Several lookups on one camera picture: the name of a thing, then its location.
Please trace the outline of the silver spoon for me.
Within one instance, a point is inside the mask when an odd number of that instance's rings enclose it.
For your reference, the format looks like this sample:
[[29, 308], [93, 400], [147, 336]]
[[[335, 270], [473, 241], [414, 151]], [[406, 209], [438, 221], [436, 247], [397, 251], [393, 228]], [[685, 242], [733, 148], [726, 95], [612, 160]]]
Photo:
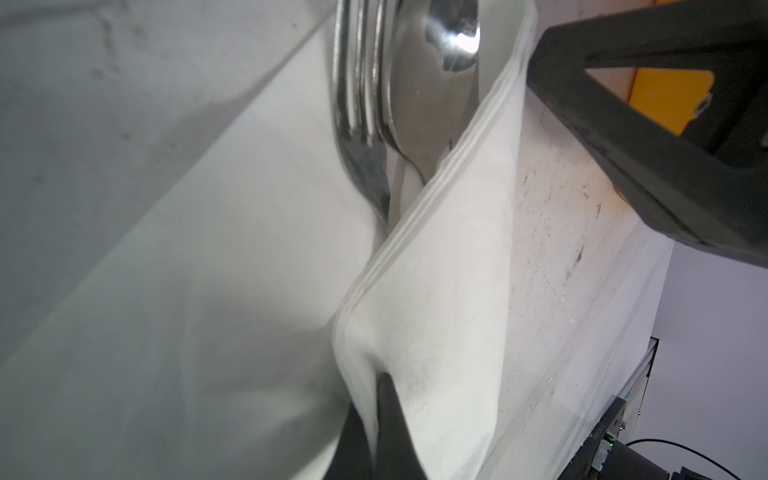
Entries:
[[478, 99], [476, 1], [400, 1], [384, 55], [383, 120], [427, 183], [467, 128]]

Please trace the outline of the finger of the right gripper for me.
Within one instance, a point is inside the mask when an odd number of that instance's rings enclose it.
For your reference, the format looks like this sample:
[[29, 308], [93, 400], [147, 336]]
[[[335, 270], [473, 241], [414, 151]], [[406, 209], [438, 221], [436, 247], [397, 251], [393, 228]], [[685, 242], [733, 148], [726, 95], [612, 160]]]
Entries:
[[767, 263], [767, 5], [667, 1], [547, 29], [529, 88], [651, 229]]

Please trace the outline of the white paper napkin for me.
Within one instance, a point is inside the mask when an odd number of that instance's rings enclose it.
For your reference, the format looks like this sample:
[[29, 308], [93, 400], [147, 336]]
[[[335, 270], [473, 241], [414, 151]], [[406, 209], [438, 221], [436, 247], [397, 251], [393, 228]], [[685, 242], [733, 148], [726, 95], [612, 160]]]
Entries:
[[481, 104], [391, 234], [332, 131], [325, 22], [1, 363], [5, 479], [320, 479], [392, 375], [430, 479], [494, 436], [530, 1], [480, 5]]

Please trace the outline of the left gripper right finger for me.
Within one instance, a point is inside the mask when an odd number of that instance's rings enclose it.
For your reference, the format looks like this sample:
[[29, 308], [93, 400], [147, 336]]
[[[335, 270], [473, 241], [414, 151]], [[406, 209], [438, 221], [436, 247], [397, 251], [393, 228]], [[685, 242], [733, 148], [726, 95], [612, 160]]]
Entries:
[[379, 433], [374, 478], [426, 479], [389, 373], [382, 373], [377, 379], [377, 419]]

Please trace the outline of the yellow plastic tray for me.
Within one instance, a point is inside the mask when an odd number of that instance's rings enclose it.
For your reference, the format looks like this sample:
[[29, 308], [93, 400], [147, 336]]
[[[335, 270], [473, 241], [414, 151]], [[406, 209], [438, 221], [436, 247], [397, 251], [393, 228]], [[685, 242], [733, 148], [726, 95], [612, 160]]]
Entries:
[[629, 94], [629, 105], [680, 136], [696, 118], [696, 109], [709, 95], [715, 75], [707, 70], [639, 68]]

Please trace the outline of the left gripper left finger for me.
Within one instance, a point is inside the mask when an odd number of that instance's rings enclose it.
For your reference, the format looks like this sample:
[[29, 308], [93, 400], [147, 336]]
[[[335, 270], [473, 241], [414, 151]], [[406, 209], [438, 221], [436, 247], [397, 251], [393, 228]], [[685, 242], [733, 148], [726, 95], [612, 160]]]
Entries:
[[371, 480], [371, 452], [363, 421], [353, 404], [343, 424], [339, 441], [324, 480]]

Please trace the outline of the silver fork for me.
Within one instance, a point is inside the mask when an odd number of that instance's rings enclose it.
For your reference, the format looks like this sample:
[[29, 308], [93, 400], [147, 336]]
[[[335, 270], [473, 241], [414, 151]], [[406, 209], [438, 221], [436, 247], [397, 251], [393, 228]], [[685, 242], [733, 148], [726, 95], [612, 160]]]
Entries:
[[391, 200], [380, 112], [386, 6], [385, 1], [338, 1], [332, 59], [334, 132], [340, 158], [384, 224]]

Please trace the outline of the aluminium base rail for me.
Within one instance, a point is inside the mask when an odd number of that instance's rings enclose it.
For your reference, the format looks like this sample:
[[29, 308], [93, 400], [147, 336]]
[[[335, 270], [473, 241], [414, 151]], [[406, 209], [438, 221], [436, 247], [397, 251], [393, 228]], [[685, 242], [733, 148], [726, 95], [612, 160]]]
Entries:
[[692, 453], [715, 466], [731, 478], [737, 476], [708, 456], [669, 440], [646, 438], [630, 440], [628, 435], [641, 414], [659, 340], [650, 339], [648, 349], [620, 393], [603, 413], [585, 441], [558, 476], [559, 480], [587, 479], [702, 479], [704, 476], [682, 466], [667, 471], [633, 449], [635, 445], [657, 443], [674, 446]]

